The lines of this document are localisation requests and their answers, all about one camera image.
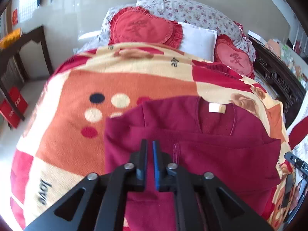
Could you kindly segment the maroon red sweater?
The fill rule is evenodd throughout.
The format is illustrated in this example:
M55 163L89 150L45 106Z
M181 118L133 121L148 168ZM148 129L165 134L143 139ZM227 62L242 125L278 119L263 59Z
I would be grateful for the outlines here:
M212 172L257 214L280 183L280 141L259 118L234 104L213 113L198 96L150 100L105 121L105 170L112 172L157 140L171 160L190 173Z

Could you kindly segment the red cloth on chair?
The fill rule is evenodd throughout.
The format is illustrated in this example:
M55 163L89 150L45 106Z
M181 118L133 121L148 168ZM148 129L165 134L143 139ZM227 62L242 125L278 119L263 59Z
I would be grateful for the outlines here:
M294 126L289 135L289 146L293 150L308 134L308 117Z

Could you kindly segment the orange cream red fleece blanket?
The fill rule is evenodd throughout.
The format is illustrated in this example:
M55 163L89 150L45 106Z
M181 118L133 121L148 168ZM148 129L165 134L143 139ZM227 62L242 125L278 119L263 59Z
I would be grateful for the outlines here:
M28 127L17 143L11 170L10 205L25 228L86 175L105 170L107 118L118 117L150 100L198 96L213 113L239 106L280 141L276 169L280 183L259 214L279 229L288 175L289 139L282 103L255 80L221 63L149 43L121 43L86 51L63 63L46 83Z

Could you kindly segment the red gift bag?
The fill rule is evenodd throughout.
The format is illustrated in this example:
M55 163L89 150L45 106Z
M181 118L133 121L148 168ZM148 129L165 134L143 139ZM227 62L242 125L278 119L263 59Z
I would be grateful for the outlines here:
M23 98L23 96L21 95L20 91L18 90L17 87L13 86L10 91L9 91L9 95L10 98L12 99L12 101L15 103L15 106L17 107L17 109L24 114L27 107L28 107L28 103L26 102L26 100Z
M13 127L17 128L20 123L20 118L9 105L9 103L4 100L0 106L1 114L3 115L4 119Z

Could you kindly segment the right red heart pillow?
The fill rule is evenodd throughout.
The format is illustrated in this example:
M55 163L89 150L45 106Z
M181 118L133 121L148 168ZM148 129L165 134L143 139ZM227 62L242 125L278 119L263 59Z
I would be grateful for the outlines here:
M236 48L233 41L225 34L217 37L214 59L242 76L254 78L254 68L249 56L243 50Z

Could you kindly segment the red heart pillow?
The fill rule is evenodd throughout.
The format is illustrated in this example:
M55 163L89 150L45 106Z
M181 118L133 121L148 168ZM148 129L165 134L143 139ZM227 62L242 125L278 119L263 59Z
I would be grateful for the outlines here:
M183 29L176 21L152 15L149 10L125 7L110 21L109 44L123 42L146 42L179 48L183 39Z
M254 68L249 56L243 50L236 48L233 41L225 34L217 37L214 59L242 76L254 78Z

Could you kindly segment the white rectangular pillow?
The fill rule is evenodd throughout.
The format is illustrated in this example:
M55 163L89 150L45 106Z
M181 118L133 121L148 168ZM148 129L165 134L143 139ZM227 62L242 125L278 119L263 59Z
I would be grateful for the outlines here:
M189 23L179 22L179 24L182 26L183 38L178 49L213 62L217 31L200 28Z

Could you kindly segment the dark wooden side table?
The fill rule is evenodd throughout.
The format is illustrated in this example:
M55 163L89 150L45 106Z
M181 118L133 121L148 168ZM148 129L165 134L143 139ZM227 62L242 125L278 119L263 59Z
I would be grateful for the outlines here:
M18 39L15 43L13 43L11 46L9 46L6 49L1 49L1 76L3 76L6 73L9 61L11 59L16 59L17 69L20 72L21 77L23 78L24 81L30 80L29 75L26 72L26 69L23 65L23 61L21 60L21 57L19 55L19 51L21 50L21 48L24 47L29 42L34 42L36 44L41 45L48 72L49 74L54 73L54 69L53 69L49 51L48 51L48 46L46 44L44 26L39 26L30 32L22 33L20 39ZM4 96L4 100L6 100L9 103L9 105L12 107L12 109L15 111L15 113L20 118L20 120L24 121L25 116L15 106L15 103L10 98L9 90L5 88L5 85L3 82L1 82L1 93Z

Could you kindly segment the left red heart pillow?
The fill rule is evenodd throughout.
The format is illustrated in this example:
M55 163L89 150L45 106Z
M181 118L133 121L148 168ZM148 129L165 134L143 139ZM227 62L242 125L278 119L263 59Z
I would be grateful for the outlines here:
M123 42L146 42L179 48L183 39L183 29L176 21L152 15L149 10L125 7L110 21L109 44Z

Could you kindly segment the yellow box on table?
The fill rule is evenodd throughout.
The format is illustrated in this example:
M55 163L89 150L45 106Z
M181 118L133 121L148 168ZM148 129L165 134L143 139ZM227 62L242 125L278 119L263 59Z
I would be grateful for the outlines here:
M8 48L13 43L15 43L18 39L20 39L21 35L22 35L22 30L20 28L12 31L11 33L9 33L8 35L6 35L0 40L0 48L1 49Z

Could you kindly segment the floral bed sheet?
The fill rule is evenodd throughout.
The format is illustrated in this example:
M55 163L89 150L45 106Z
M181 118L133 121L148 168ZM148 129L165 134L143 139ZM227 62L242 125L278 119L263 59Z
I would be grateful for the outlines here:
M244 34L241 24L231 20L213 7L193 0L137 0L135 4L111 7L103 20L100 32L76 52L79 53L107 45L110 39L110 21L114 15L123 8L137 6L149 10L151 14L158 17L216 30L218 35L225 34L233 41L236 48L247 53L251 62L256 59L255 48Z

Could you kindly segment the dark carved wooden bed frame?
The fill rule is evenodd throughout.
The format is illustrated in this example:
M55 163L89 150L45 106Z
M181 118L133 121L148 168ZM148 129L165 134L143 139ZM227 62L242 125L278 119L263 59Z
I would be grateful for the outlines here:
M278 94L278 100L283 103L285 126L289 127L299 113L306 91L283 61L258 40L253 37L249 40L256 51L254 70Z

